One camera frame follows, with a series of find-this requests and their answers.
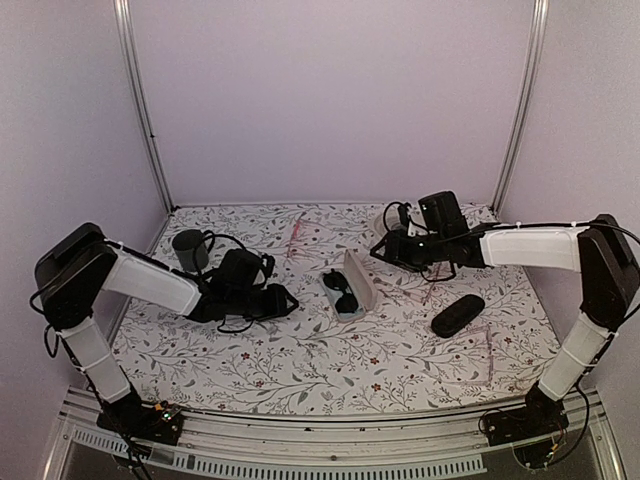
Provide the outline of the pink glasses case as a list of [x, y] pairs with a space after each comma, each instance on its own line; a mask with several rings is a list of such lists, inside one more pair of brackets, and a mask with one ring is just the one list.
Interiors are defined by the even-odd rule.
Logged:
[[374, 311], [378, 291], [353, 249], [346, 249], [340, 267], [320, 274], [319, 282], [338, 322], [363, 319]]

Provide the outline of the black round sunglasses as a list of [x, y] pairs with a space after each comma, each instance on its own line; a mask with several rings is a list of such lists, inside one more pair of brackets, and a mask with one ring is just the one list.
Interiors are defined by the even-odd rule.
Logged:
[[334, 269], [322, 276], [325, 287], [329, 290], [339, 292], [340, 297], [335, 301], [336, 311], [340, 314], [352, 314], [359, 308], [358, 300], [351, 290], [346, 277]]

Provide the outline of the orange lens sunglasses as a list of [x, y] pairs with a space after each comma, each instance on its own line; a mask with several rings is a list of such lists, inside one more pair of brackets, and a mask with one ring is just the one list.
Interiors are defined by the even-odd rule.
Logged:
[[438, 264], [434, 270], [427, 269], [426, 272], [401, 271], [398, 274], [379, 274], [372, 280], [386, 297], [426, 305], [431, 301], [436, 287], [453, 280], [454, 277], [453, 271], [450, 271], [448, 276], [444, 275], [441, 264]]

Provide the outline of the light blue cleaning cloth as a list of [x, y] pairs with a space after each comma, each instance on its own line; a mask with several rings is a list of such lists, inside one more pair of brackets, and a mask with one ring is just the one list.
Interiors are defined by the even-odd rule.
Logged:
[[363, 308], [351, 289], [327, 289], [326, 295], [331, 307], [340, 321], [354, 319], [363, 313]]

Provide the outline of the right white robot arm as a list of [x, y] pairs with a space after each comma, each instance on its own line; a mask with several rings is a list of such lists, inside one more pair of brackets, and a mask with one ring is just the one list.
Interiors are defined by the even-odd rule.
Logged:
[[413, 225], [406, 205], [400, 205], [400, 227], [386, 228], [370, 250], [372, 257], [415, 273], [445, 262], [452, 269], [517, 265], [580, 274], [578, 318], [517, 415], [524, 435], [539, 435], [554, 422], [565, 395], [597, 365], [637, 311], [631, 303], [639, 290], [639, 263], [629, 245], [636, 235], [610, 214], [585, 222], [471, 228], [451, 191], [428, 195], [418, 206], [423, 224]]

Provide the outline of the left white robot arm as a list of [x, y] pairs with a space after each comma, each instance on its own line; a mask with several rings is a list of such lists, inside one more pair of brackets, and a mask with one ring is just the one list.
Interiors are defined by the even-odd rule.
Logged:
[[98, 398], [110, 406], [111, 419], [128, 434], [141, 433], [149, 415], [93, 318], [101, 292], [152, 303], [201, 324], [223, 323], [229, 316], [254, 324], [286, 317], [299, 306], [283, 285], [271, 282], [270, 255], [238, 245], [209, 270], [196, 258], [191, 261], [190, 271], [174, 269], [85, 223], [35, 265], [32, 309], [56, 332]]

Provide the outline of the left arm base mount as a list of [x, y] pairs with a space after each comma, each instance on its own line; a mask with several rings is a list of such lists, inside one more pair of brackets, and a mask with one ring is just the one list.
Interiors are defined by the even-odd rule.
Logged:
[[128, 438], [177, 446], [184, 424], [182, 407], [167, 401], [143, 402], [133, 392], [120, 400], [105, 402], [97, 426]]

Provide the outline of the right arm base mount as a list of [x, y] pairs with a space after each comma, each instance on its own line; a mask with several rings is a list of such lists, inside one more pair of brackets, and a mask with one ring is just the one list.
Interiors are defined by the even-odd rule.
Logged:
[[545, 416], [528, 407], [485, 411], [478, 430], [490, 446], [511, 445], [517, 463], [529, 470], [546, 469], [558, 453], [569, 420], [563, 408]]

